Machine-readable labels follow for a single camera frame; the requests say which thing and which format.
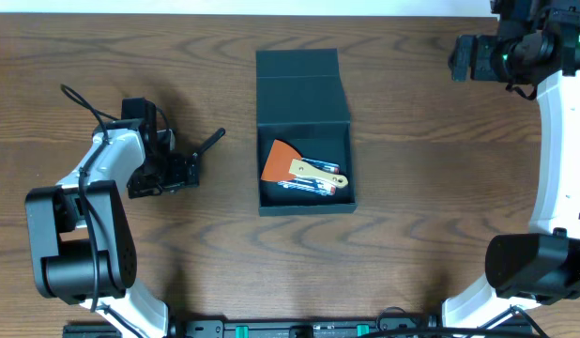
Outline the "orange scraper wooden handle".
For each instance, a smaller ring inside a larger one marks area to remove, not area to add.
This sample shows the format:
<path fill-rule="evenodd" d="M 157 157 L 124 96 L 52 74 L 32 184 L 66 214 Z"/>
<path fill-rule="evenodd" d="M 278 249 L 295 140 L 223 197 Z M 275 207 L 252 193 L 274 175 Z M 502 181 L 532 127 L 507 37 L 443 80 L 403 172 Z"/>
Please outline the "orange scraper wooden handle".
<path fill-rule="evenodd" d="M 318 179 L 336 188 L 345 188 L 348 185 L 345 176 L 317 169 L 304 161 L 286 142 L 275 140 L 267 156 L 261 179 L 267 182 L 280 182 L 296 178 Z"/>

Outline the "black red claw hammer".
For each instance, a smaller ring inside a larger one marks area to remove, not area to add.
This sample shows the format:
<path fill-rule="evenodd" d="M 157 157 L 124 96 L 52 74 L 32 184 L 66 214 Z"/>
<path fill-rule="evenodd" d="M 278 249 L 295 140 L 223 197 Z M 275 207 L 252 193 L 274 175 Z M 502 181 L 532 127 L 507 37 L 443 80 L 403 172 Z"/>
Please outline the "black red claw hammer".
<path fill-rule="evenodd" d="M 212 146 L 214 146 L 226 133 L 225 128 L 217 129 L 210 137 L 208 137 L 197 150 L 192 154 L 191 158 L 194 162 L 198 162 L 200 158 L 207 152 Z"/>

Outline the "blue drill bit pack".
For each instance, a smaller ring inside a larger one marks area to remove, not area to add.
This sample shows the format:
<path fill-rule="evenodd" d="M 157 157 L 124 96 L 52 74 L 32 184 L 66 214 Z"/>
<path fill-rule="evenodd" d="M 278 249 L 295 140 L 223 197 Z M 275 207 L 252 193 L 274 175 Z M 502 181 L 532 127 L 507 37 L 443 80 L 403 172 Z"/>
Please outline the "blue drill bit pack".
<path fill-rule="evenodd" d="M 340 165 L 332 162 L 318 161 L 308 158 L 303 158 L 303 161 L 312 165 L 316 169 L 329 172 L 332 174 L 340 173 Z M 310 192 L 322 196 L 332 196 L 336 192 L 336 187 L 319 179 L 312 178 L 296 178 L 289 181 L 280 181 L 278 185 L 288 190 L 299 190 Z"/>

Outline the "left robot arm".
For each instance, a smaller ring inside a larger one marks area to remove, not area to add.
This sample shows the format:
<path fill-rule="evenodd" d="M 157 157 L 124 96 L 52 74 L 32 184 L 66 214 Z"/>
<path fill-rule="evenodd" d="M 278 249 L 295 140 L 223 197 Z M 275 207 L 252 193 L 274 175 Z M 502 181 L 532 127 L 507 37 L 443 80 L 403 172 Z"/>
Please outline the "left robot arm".
<path fill-rule="evenodd" d="M 148 157 L 147 137 L 172 150 L 174 132 L 138 119 L 98 128 L 83 159 L 25 197 L 34 281 L 44 298 L 97 313 L 124 337 L 182 337 L 184 324 L 137 278 L 137 254 L 121 201 Z"/>

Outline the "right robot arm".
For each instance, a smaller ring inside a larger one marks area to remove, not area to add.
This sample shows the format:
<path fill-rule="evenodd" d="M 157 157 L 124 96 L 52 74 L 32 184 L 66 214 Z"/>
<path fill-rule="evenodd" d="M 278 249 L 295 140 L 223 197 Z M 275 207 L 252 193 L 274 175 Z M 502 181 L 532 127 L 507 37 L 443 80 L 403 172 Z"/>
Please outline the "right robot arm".
<path fill-rule="evenodd" d="M 524 234 L 494 237 L 483 275 L 441 308 L 446 328 L 491 329 L 509 316 L 580 298 L 580 0 L 494 0 L 493 35 L 462 35 L 451 77 L 498 82 L 541 113 L 535 206 Z"/>

